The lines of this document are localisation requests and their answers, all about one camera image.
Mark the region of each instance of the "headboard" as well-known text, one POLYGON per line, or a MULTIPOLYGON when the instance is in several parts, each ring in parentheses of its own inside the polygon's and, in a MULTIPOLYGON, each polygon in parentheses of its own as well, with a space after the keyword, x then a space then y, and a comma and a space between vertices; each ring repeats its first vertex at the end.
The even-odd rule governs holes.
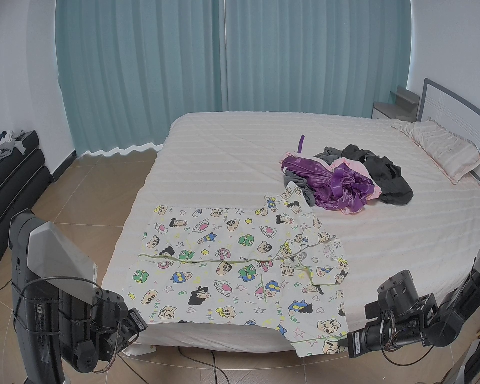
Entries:
MULTIPOLYGON (((480 149, 480 108, 462 96, 425 78, 418 121, 435 120, 451 133, 470 140, 480 149)), ((480 166, 472 173, 480 180, 480 166)))

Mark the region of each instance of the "mattress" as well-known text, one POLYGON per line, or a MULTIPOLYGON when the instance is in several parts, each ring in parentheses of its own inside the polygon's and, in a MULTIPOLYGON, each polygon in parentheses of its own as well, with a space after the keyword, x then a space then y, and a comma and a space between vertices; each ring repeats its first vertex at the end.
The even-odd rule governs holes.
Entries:
MULTIPOLYGON (((296 150, 302 134, 305 156, 348 144, 387 156, 414 192, 406 206, 370 200, 353 215, 313 208, 347 253, 351 273, 342 287, 349 330, 365 325, 364 305, 403 269, 411 271, 419 294, 433 292, 440 303, 480 249, 477 181, 467 174, 453 185, 390 120, 305 113, 190 113, 177 119, 138 192, 102 286, 126 294, 122 284, 139 251, 138 233, 159 204, 255 209, 265 194, 281 193, 279 159, 296 150)), ((138 341, 245 352, 292 349, 275 330, 228 324, 154 324, 138 341)))

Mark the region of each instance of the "tiled floor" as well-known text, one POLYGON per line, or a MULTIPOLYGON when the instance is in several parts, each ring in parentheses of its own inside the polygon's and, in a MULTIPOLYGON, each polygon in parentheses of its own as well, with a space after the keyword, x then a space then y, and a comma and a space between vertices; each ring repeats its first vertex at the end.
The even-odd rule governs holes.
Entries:
MULTIPOLYGON (((84 156, 76 160, 58 182, 48 187, 33 209, 39 217, 54 221, 95 261, 100 280, 155 157, 153 150, 133 152, 128 156, 84 156)), ((10 278, 10 259, 10 251, 7 251, 0 261, 0 286, 10 278)), ((26 374, 12 327, 11 308, 11 291, 6 288, 0 292, 0 383, 20 384, 26 374)), ((479 311, 469 319, 451 346, 434 348, 420 363, 405 368, 393 366, 377 352, 357 359, 349 359, 346 353, 300 359, 294 352, 217 352, 216 363, 224 369, 232 384, 434 383, 441 380, 453 361, 461 356, 478 328, 479 311)), ((419 345, 411 345, 392 354, 391 358, 406 363, 424 352, 419 345)), ((184 348, 184 353, 211 363, 210 352, 206 350, 184 348)), ((215 382, 209 367, 185 359, 173 347, 158 347, 155 353, 125 359, 150 384, 215 382)), ((77 373, 67 364, 64 369, 73 384, 142 384, 120 359, 108 373, 99 375, 77 373)), ((220 372, 218 382, 226 383, 220 372)))

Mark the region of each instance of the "teal curtain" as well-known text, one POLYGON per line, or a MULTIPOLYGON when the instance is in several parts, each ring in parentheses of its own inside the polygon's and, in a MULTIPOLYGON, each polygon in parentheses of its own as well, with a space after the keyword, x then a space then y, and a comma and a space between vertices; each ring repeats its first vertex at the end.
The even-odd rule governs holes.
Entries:
POLYGON ((222 110, 219 14, 217 0, 57 0, 59 83, 77 153, 161 144, 179 116, 222 110))
POLYGON ((370 117, 406 86, 410 0, 227 0, 229 110, 370 117))

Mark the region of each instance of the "wall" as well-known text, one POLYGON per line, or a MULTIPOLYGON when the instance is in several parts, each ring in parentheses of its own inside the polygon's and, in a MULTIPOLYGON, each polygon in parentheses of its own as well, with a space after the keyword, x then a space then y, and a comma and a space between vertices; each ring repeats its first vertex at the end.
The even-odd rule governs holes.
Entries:
POLYGON ((480 107, 480 1, 411 0, 412 53, 407 88, 425 77, 480 107))
POLYGON ((74 150, 57 82, 55 1, 0 1, 0 131, 35 129, 51 173, 74 150))

